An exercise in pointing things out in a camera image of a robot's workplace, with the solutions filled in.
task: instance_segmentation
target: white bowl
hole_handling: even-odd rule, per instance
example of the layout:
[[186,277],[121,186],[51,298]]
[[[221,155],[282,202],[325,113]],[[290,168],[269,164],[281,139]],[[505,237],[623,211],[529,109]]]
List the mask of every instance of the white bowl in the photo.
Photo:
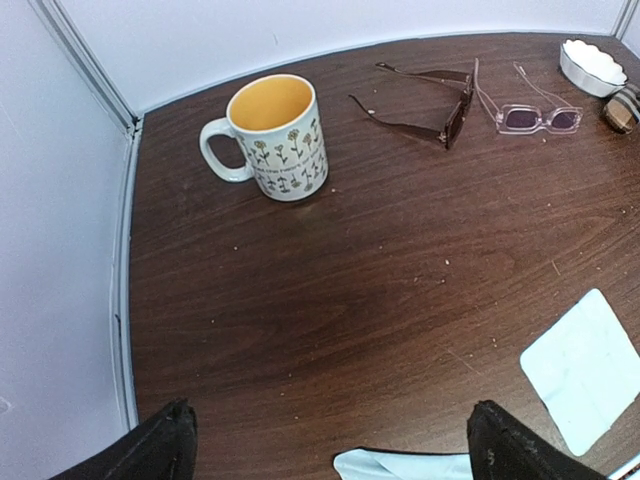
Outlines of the white bowl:
[[627,82],[622,66],[610,55],[581,40],[567,40],[562,45],[560,68],[576,87],[595,97],[609,97]]

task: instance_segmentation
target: wood grain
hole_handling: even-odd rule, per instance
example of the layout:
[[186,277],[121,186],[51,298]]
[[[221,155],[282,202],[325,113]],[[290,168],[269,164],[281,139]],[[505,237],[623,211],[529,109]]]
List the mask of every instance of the wood grain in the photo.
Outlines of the wood grain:
[[[411,40],[272,72],[316,86],[330,178],[280,204],[227,184],[198,150],[232,81],[147,115],[137,171],[131,322],[140,415],[174,397],[198,414],[197,478],[333,479],[357,446],[467,451],[475,402],[493,399],[566,447],[519,356],[600,288],[640,345],[640,135],[599,119],[602,102],[558,72],[565,36]],[[629,76],[617,40],[584,37]],[[373,67],[469,71],[498,104],[543,100],[518,78],[585,109],[573,136],[508,137],[477,100],[453,150],[373,125],[439,128],[458,94]],[[232,140],[217,154],[241,163]],[[581,460],[603,473],[640,449],[636,402]]]

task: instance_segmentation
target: pink transparent sunglasses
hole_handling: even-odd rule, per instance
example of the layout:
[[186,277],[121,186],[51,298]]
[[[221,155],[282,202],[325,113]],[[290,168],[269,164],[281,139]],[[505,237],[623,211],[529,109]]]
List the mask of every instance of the pink transparent sunglasses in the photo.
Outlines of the pink transparent sunglasses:
[[513,62],[513,66],[520,76],[545,99],[556,108],[549,112],[542,112],[533,105],[506,104],[498,108],[491,97],[478,84],[478,69],[475,70],[475,85],[478,98],[489,116],[496,123],[498,133],[505,135],[531,135],[539,130],[547,130],[553,134],[575,133],[582,119],[582,108],[574,107],[569,102],[554,93],[542,90],[533,84],[524,68]]

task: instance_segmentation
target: mug rim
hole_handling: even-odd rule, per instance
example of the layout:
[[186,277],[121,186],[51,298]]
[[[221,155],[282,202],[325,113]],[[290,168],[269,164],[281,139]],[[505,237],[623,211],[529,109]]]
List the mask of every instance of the mug rim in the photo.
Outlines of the mug rim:
[[[309,90],[311,90],[311,101],[309,102],[309,105],[307,105],[307,107],[302,111],[302,113],[300,113],[300,115],[298,115],[296,118],[294,118],[293,120],[290,120],[289,122],[280,125],[278,127],[274,127],[274,128],[269,128],[267,130],[248,130],[246,128],[242,128],[239,127],[238,125],[236,125],[236,123],[233,121],[233,119],[231,118],[231,105],[233,105],[233,102],[236,101],[236,99],[238,98],[238,96],[240,96],[240,94],[242,94],[242,92],[244,92],[245,90],[251,88],[252,86],[264,82],[265,80],[269,80],[271,78],[295,78],[296,80],[300,80],[302,81],[302,83],[304,83],[307,87],[309,87]],[[307,113],[309,113],[309,111],[313,108],[313,106],[316,103],[316,89],[313,88],[313,85],[311,84],[311,82],[309,80],[307,80],[304,77],[301,77],[299,75],[294,75],[292,73],[275,73],[273,75],[267,75],[265,77],[260,77],[255,79],[252,82],[247,83],[244,87],[242,87],[240,90],[238,90],[233,97],[231,97],[231,100],[229,100],[229,103],[227,104],[227,110],[226,110],[226,117],[227,117],[227,121],[231,124],[231,126],[233,127],[234,130],[237,130],[241,133],[244,133],[245,135],[263,135],[265,133],[275,133],[279,130],[284,130],[286,128],[291,127],[292,125],[294,125],[296,122],[298,122],[302,117],[304,117]]]

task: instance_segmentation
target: brown striped object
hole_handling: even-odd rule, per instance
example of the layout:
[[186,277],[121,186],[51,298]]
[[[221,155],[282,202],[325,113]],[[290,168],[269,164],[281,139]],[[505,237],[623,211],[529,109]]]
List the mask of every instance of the brown striped object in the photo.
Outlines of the brown striped object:
[[640,88],[627,84],[604,107],[604,118],[620,133],[631,133],[640,121]]

